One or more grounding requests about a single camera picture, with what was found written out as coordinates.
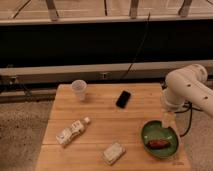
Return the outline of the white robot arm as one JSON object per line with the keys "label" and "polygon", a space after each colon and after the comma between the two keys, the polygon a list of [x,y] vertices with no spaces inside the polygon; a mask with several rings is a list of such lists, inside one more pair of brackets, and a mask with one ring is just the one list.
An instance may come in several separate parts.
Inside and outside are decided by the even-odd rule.
{"label": "white robot arm", "polygon": [[206,68],[200,64],[176,69],[166,75],[166,88],[161,96],[164,128],[172,125],[175,118],[174,112],[180,109],[186,101],[195,104],[213,117],[213,90],[205,85],[207,77]]}

